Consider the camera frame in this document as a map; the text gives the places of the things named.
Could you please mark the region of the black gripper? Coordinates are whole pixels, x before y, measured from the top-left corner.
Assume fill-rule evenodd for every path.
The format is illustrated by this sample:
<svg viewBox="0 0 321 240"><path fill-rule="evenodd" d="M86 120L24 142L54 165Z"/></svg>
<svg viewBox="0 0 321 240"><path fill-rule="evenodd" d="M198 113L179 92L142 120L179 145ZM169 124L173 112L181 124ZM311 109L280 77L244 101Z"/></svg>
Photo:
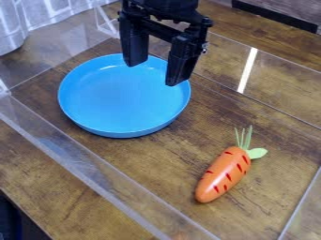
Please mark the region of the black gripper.
<svg viewBox="0 0 321 240"><path fill-rule="evenodd" d="M129 67L149 59L150 36L171 42L166 85L192 76L213 21L198 11L200 0L122 0L119 33Z"/></svg>

